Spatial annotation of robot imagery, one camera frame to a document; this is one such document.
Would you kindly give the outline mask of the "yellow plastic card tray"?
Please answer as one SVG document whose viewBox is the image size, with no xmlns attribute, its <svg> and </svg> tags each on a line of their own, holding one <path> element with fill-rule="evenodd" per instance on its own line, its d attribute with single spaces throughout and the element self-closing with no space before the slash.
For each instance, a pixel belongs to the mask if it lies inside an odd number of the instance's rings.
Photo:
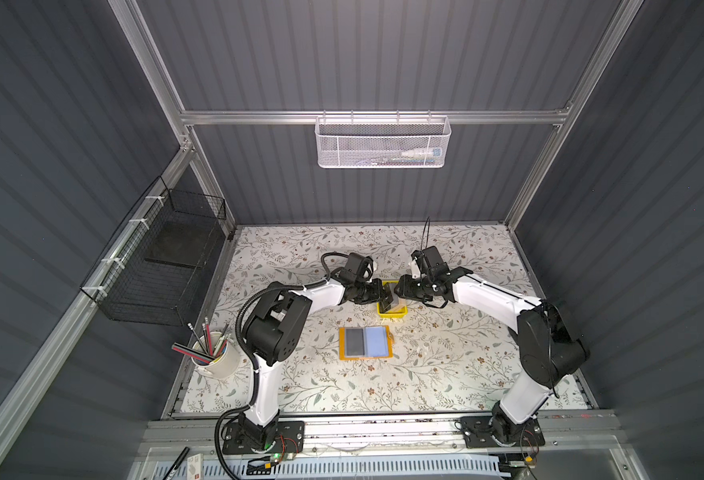
<svg viewBox="0 0 704 480">
<path fill-rule="evenodd" d="M 385 297 L 376 305 L 379 317 L 384 319 L 401 319 L 408 313 L 406 301 L 400 298 L 395 292 L 396 286 L 396 281 L 383 282 Z"/>
</svg>

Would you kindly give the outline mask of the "yellow leather card holder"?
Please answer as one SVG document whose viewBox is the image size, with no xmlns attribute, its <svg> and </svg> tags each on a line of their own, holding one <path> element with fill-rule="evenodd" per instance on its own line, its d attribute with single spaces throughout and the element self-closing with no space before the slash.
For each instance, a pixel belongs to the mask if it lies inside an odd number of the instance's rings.
<svg viewBox="0 0 704 480">
<path fill-rule="evenodd" d="M 366 354 L 360 358 L 347 358 L 344 352 L 344 331 L 349 328 L 339 330 L 339 356 L 342 361 L 353 361 L 362 359 L 387 359 L 393 357 L 394 337 L 388 326 L 354 327 L 364 328 L 366 337 Z"/>
</svg>

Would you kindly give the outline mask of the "black credit card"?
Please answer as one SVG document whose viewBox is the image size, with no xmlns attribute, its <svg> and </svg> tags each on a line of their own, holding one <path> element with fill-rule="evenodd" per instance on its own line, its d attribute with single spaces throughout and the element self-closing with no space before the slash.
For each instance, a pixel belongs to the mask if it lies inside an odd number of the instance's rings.
<svg viewBox="0 0 704 480">
<path fill-rule="evenodd" d="M 344 331 L 344 352 L 347 358 L 360 358 L 366 354 L 364 328 L 349 328 Z"/>
</svg>

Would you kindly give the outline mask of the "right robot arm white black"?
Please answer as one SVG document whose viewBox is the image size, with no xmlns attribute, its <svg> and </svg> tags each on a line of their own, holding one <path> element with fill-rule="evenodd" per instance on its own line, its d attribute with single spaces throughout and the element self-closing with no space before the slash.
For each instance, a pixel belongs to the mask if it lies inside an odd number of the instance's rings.
<svg viewBox="0 0 704 480">
<path fill-rule="evenodd" d="M 398 280 L 398 296 L 426 306 L 440 297 L 445 305 L 472 307 L 513 334 L 522 372 L 493 408 L 490 425 L 499 431 L 524 426 L 560 381 L 590 357 L 587 346 L 569 332 L 558 308 L 546 299 L 496 285 L 465 267 L 451 268 L 435 246 L 413 251 L 411 269 Z"/>
</svg>

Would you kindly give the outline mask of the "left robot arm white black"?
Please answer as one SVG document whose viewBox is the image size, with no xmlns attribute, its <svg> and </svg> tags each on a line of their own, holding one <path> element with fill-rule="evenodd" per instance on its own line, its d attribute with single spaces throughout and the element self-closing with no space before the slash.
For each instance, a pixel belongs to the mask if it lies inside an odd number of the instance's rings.
<svg viewBox="0 0 704 480">
<path fill-rule="evenodd" d="M 243 423 L 264 429 L 277 421 L 282 363 L 298 346 L 310 315 L 346 302 L 369 305 L 388 297 L 370 256 L 328 252 L 321 256 L 321 265 L 322 279 L 303 285 L 273 282 L 238 311 L 236 339 L 253 372 Z"/>
</svg>

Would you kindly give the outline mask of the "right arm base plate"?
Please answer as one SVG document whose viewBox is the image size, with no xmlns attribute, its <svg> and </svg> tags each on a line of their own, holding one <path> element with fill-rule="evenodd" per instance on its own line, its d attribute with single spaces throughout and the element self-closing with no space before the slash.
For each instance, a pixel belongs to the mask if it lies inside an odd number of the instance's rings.
<svg viewBox="0 0 704 480">
<path fill-rule="evenodd" d="M 463 416 L 455 426 L 468 448 L 523 446 L 537 449 L 546 444 L 536 419 L 517 425 L 501 416 Z"/>
</svg>

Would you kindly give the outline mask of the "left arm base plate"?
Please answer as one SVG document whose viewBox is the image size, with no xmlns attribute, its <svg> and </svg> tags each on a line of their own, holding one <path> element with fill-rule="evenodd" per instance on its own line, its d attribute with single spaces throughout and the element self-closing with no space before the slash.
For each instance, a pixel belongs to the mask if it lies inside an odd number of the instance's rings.
<svg viewBox="0 0 704 480">
<path fill-rule="evenodd" d="M 223 427 L 221 449 L 224 454 L 301 453 L 306 423 L 276 421 L 261 427 L 248 420 L 235 420 Z"/>
</svg>

